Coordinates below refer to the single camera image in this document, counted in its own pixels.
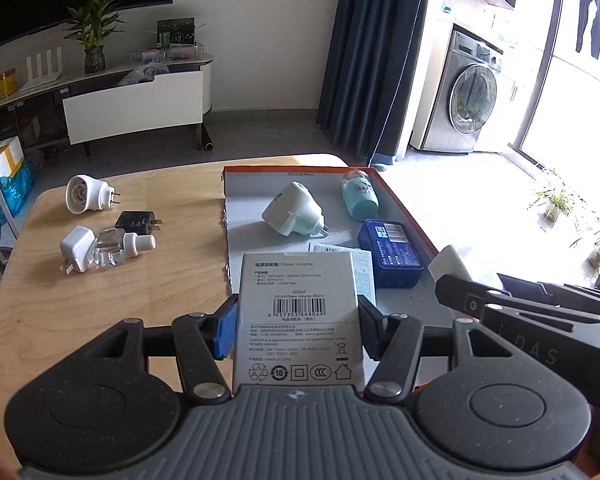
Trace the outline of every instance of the blue plastic bag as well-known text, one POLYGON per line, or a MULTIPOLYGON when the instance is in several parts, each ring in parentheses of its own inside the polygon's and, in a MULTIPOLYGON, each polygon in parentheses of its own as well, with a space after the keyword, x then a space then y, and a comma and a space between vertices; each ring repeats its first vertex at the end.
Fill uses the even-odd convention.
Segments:
MULTIPOLYGON (((22 163, 20 169, 12 178, 8 176, 0 176, 0 190, 4 196, 4 200, 9 207, 11 216, 14 218, 18 215, 22 206, 24 206, 31 189, 33 188, 34 178, 29 165, 22 163)), ((7 219, 0 209, 0 225, 7 223, 7 219)))

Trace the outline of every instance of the white bottle cap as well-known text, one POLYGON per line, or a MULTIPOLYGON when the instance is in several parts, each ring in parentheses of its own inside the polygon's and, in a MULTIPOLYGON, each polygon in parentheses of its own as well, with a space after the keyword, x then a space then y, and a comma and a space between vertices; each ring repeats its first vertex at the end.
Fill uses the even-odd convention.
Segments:
POLYGON ((127 257, 138 256, 138 253, 153 251, 155 249, 155 237, 153 235, 125 233, 122 238, 122 247, 127 257))

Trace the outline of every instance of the white cabinet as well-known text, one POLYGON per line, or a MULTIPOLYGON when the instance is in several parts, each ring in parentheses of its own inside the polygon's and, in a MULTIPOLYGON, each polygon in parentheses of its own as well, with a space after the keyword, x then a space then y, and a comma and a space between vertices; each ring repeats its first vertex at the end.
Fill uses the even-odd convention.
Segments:
POLYGON ((204 91, 205 79, 210 81, 208 70, 161 74, 151 82, 63 100, 71 143, 201 123, 203 107, 211 108, 209 100, 205 103, 204 91))
POLYGON ((496 76, 498 94, 489 119, 480 130, 474 152, 501 153, 513 142, 529 101, 527 87, 503 74, 496 76))

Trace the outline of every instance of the white cabinet drawer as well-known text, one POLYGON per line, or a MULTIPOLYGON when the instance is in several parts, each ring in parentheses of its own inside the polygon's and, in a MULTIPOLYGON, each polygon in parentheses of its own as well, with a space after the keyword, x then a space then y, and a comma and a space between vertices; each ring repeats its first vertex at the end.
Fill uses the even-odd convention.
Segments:
POLYGON ((161 74, 147 83, 62 101, 72 144, 153 128, 202 122, 203 72, 161 74))

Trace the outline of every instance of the white paper card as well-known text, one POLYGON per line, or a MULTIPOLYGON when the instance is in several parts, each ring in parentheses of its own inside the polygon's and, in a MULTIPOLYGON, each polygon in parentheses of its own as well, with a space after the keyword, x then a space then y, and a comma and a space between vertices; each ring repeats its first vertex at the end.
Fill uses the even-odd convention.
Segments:
POLYGON ((353 260, 353 277, 356 280, 358 294, 364 294, 372 303, 376 304, 376 285, 374 283, 374 267, 371 260, 371 251, 329 245, 320 242, 309 242, 311 252, 349 251, 353 260))
POLYGON ((242 384, 364 388, 351 253, 246 253, 234 393, 242 384))

